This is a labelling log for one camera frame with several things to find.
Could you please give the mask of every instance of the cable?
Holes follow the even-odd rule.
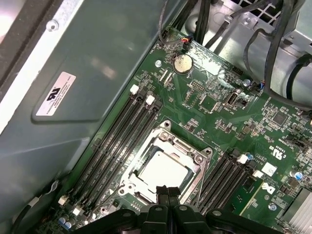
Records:
[[[206,34],[210,12],[210,4],[211,0],[202,0],[200,4],[196,30],[194,33],[194,40],[197,41],[199,44],[203,43]]]
[[[176,29],[181,31],[184,23],[186,22],[186,20],[188,19],[190,13],[192,12],[192,10],[194,9],[194,7],[196,6],[196,4],[198,3],[198,0],[189,0],[189,8],[188,10],[183,14],[183,16],[181,17],[180,22],[178,23],[178,25],[176,26]]]
[[[273,3],[275,0],[260,0],[257,1],[254,4],[251,4],[249,6],[246,6],[244,8],[239,9],[238,11],[234,12],[231,14],[231,18],[234,19],[244,13],[256,10],[258,8],[264,7],[270,3]],[[218,29],[218,31],[216,32],[216,34],[209,40],[209,42],[205,45],[206,48],[210,48],[224,33],[224,31],[227,29],[227,27],[229,26],[229,22],[224,22],[220,28]]]
[[[203,0],[203,1],[206,3],[205,4],[205,11],[204,11],[204,17],[203,17],[201,29],[200,29],[199,34],[198,34],[198,43],[200,43],[201,45],[204,42],[204,38],[205,38],[207,27],[208,27],[210,4],[211,4],[211,0]]]
[[[295,102],[292,100],[289,100],[277,92],[273,91],[271,89],[271,80],[272,80],[272,74],[273,74],[273,68],[276,60],[276,55],[277,51],[279,48],[279,45],[281,43],[282,37],[284,36],[288,20],[292,14],[293,10],[293,5],[294,5],[294,0],[284,0],[283,1],[283,7],[281,10],[281,14],[279,16],[277,25],[272,32],[272,38],[273,40],[271,41],[269,51],[267,54],[267,58],[265,61],[265,69],[264,69],[264,81],[265,81],[265,87],[264,90],[265,92],[272,98],[290,106],[297,107],[301,110],[312,110],[312,106],[302,104],[299,102]]]
[[[166,41],[162,37],[162,22],[163,22],[163,19],[164,19],[164,15],[165,15],[165,12],[166,12],[166,8],[167,8],[167,5],[168,5],[168,2],[169,2],[169,0],[165,0],[164,5],[162,6],[162,9],[161,9],[159,22],[158,22],[158,36],[159,36],[159,39],[160,39],[161,43],[163,43],[164,45],[173,45],[173,44],[177,44],[177,43],[181,42],[181,39],[173,40],[173,41]]]
[[[293,99],[293,82],[296,78],[297,74],[301,70],[301,68],[308,66],[310,63],[312,63],[312,55],[303,55],[296,61],[296,66],[292,70],[292,73],[290,74],[287,86],[286,86],[286,97],[290,100]]]
[[[188,0],[171,26],[181,31],[185,21],[189,17],[197,2],[198,0]]]
[[[17,234],[17,230],[20,226],[21,221],[23,220],[23,218],[26,216],[26,214],[28,213],[28,211],[32,208],[32,206],[27,205],[24,207],[24,209],[21,211],[21,213],[19,214],[19,216],[16,218],[16,220],[13,223],[12,229],[11,229],[11,234]]]
[[[20,212],[20,214],[18,215],[18,217],[16,218],[16,220],[14,221],[12,228],[11,228],[11,234],[16,234],[19,227],[20,227],[20,223],[22,222],[22,220],[24,219],[24,217],[26,216],[26,214],[28,213],[28,211],[34,206],[36,205],[36,203],[40,200],[40,198],[44,195],[50,194],[53,191],[55,191],[57,189],[59,185],[59,180],[55,180],[53,183],[48,184],[47,186],[45,186],[45,188],[43,188],[42,190],[42,194],[40,196],[36,196],[34,197],[25,207],[24,209]]]
[[[198,20],[196,23],[196,29],[194,33],[194,40],[197,42],[198,42],[199,32],[202,29],[202,24],[203,24],[204,15],[205,15],[205,7],[206,7],[206,0],[202,0],[200,3],[199,15],[198,15]]]
[[[265,36],[271,36],[270,33],[267,33],[266,31],[264,31],[264,29],[262,28],[259,28],[257,29],[253,36],[249,39],[249,41],[247,42],[247,45],[244,49],[244,55],[243,55],[243,61],[244,61],[244,64],[245,64],[245,67],[249,73],[249,75],[254,79],[254,73],[252,72],[251,68],[250,68],[250,65],[249,65],[249,58],[248,58],[248,51],[249,51],[249,47],[251,46],[251,44],[256,40],[256,38],[258,37],[259,33],[262,33],[263,35]]]

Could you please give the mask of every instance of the capacitor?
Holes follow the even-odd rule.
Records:
[[[270,203],[269,204],[269,210],[270,211],[276,211],[277,210],[277,205],[275,203]]]
[[[65,224],[66,220],[68,220],[68,215],[63,215],[61,218],[58,219],[59,223]]]
[[[250,81],[250,79],[244,79],[243,80],[243,85],[245,86],[245,87],[249,87],[250,85],[251,85],[251,81]]]
[[[302,178],[303,178],[302,172],[298,172],[298,171],[293,170],[289,174],[290,174],[291,177],[293,177],[293,178],[295,178],[297,180],[302,180]]]
[[[74,225],[75,225],[75,220],[74,220],[73,218],[69,219],[69,220],[65,223],[65,226],[66,226],[68,229],[71,229]]]
[[[248,160],[254,159],[254,156],[251,153],[246,153],[246,156],[248,157]]]

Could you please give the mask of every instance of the green circuit board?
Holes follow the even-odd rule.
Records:
[[[181,37],[182,34],[170,29],[168,40]],[[170,46],[155,44],[82,155],[60,195],[72,188],[93,153],[93,145],[105,136],[135,84],[158,95],[163,104],[153,127],[169,120],[172,123],[171,132],[185,142],[199,150],[213,149],[206,175],[229,149],[253,155],[255,170],[263,175],[255,178],[249,188],[241,186],[228,204],[235,214],[282,231],[280,224],[284,221],[281,217],[286,209],[301,188],[312,188],[312,150],[298,149],[287,141],[287,137],[310,142],[310,123],[298,116],[299,110],[271,99],[262,90],[255,92],[253,81],[248,87],[244,86],[244,80],[251,80],[246,74],[196,42],[192,42],[186,52],[194,62],[191,71],[179,75],[173,69],[172,61],[182,50],[182,43]],[[225,104],[226,98],[237,90],[241,104]],[[130,157],[124,162],[122,170],[132,159]],[[293,180],[291,171],[302,172],[303,179]],[[117,187],[118,184],[114,184],[110,189],[113,191]],[[191,194],[187,203],[197,192]],[[144,205],[131,195],[116,195],[111,203],[106,204],[107,210],[111,209],[114,200],[120,203],[118,209],[129,208],[138,212]],[[269,209],[271,203],[277,205],[276,210]],[[64,212],[58,210],[56,216]],[[45,222],[37,232],[45,233],[46,230],[65,232],[55,220]]]

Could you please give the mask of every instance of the sticker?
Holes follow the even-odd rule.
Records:
[[[274,193],[274,191],[275,191],[275,188],[274,187],[272,187],[272,186],[270,186],[268,183],[263,183],[262,185],[261,185],[261,187],[262,187],[262,189],[263,190],[266,190],[269,194],[273,194]]]
[[[37,111],[36,116],[54,115],[75,79],[74,75],[62,72]]]
[[[261,171],[263,171],[265,174],[267,174],[268,176],[273,176],[275,171],[276,171],[277,167],[273,166],[270,163],[266,163],[264,165],[264,167],[261,169]]]

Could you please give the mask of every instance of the metal panel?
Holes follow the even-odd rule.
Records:
[[[182,2],[171,1],[170,16]],[[162,4],[87,0],[81,5],[0,136],[0,221],[74,166],[157,38]],[[35,61],[30,65],[36,69]],[[62,71],[77,77],[74,84],[53,116],[36,116]]]
[[[233,11],[236,11],[239,8],[240,7],[231,0],[224,0],[224,4],[219,2],[218,4],[211,6],[209,31],[205,36],[204,44],[206,44],[216,33],[220,25],[223,23],[224,17],[230,15]],[[189,29],[187,31],[190,32],[195,28],[196,20],[194,19],[194,15],[198,15],[198,13],[199,4],[195,7],[189,17],[190,22],[186,22]],[[246,17],[251,19],[248,24],[245,24]],[[219,54],[226,61],[246,71],[243,63],[244,48],[253,35],[254,30],[258,27],[262,27],[264,24],[266,23],[251,14],[242,15],[231,23],[229,29],[223,34],[223,37],[211,47],[211,50]],[[269,45],[270,42],[259,35],[249,49],[250,67],[256,75],[256,78],[259,80],[263,80],[264,77],[264,64]],[[302,53],[300,52],[300,49],[295,44],[291,46],[283,46],[279,49],[271,83],[271,88],[273,90],[286,96],[287,79],[292,69],[295,67],[295,61],[301,55]],[[301,69],[298,73],[293,84],[293,99],[298,102],[312,105],[312,80],[310,74],[312,74],[311,66]]]

